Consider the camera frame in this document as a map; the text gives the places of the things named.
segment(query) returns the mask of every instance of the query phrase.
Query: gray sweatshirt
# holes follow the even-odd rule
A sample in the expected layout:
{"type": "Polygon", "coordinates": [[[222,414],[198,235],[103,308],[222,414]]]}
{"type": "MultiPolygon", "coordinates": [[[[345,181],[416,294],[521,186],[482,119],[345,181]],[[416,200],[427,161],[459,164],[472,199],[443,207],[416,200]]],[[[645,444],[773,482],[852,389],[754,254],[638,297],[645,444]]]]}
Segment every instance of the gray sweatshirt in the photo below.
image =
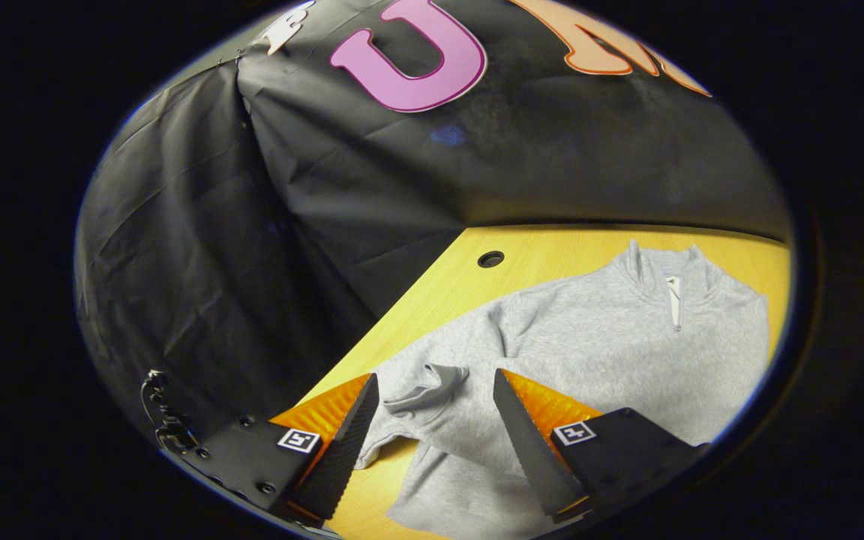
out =
{"type": "Polygon", "coordinates": [[[498,298],[382,363],[356,468],[421,441],[388,516],[454,538],[552,529],[493,402],[505,368],[603,413],[633,407],[689,444],[722,434],[768,365],[766,298],[688,250],[628,250],[591,274],[498,298]]]}

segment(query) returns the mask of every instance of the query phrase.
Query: sweatshirt sleeve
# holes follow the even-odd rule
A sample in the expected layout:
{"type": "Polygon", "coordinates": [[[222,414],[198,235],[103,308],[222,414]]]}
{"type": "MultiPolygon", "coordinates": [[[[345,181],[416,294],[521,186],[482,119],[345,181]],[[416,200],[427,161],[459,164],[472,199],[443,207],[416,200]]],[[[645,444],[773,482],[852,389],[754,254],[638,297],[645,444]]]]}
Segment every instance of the sweatshirt sleeve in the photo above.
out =
{"type": "Polygon", "coordinates": [[[522,326],[519,297],[517,292],[467,312],[375,369],[380,403],[355,468],[368,467],[395,437],[423,439],[422,427],[453,404],[470,372],[478,382],[481,375],[474,367],[494,365],[514,348],[522,326]]]}

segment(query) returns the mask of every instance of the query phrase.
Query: pink letter u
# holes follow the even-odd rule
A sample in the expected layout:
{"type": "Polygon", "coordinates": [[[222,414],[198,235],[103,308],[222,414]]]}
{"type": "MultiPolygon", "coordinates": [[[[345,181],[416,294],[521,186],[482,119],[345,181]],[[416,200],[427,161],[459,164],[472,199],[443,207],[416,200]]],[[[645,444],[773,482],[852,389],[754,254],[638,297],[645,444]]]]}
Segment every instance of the pink letter u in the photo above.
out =
{"type": "Polygon", "coordinates": [[[371,44],[371,31],[351,34],[332,53],[331,63],[347,71],[376,101],[399,113],[435,109],[468,92],[486,71],[486,50],[462,23],[431,0],[398,0],[382,20],[405,20],[442,55],[424,76],[406,76],[371,44]]]}

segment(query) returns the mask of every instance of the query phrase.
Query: black cloth backdrop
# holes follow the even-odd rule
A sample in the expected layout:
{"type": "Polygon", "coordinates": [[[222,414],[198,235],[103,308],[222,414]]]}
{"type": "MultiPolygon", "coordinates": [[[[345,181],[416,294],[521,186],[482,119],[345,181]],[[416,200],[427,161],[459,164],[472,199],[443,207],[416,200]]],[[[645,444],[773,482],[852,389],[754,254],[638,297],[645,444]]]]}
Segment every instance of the black cloth backdrop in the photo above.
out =
{"type": "Polygon", "coordinates": [[[254,42],[155,95],[111,142],[76,229],[76,310],[147,437],[148,369],[188,390],[204,431],[291,407],[467,227],[790,239],[777,182],[716,99],[639,68],[577,72],[507,0],[436,1],[487,71],[436,109],[386,109],[329,57],[370,28],[403,72],[432,71],[439,53],[414,28],[380,20],[390,4],[317,2],[285,51],[254,42]]]}

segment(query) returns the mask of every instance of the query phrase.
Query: sweatshirt collar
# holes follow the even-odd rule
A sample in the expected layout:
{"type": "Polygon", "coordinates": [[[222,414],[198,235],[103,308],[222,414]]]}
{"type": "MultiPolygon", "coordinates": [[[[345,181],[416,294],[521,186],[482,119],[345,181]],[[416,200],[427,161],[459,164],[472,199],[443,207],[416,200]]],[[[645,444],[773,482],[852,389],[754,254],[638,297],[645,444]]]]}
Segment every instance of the sweatshirt collar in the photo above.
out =
{"type": "Polygon", "coordinates": [[[710,296],[723,274],[695,244],[687,250],[653,250],[639,248],[631,240],[620,265],[645,296],[661,302],[669,294],[667,276],[679,278],[679,297],[683,302],[695,303],[710,296]]]}

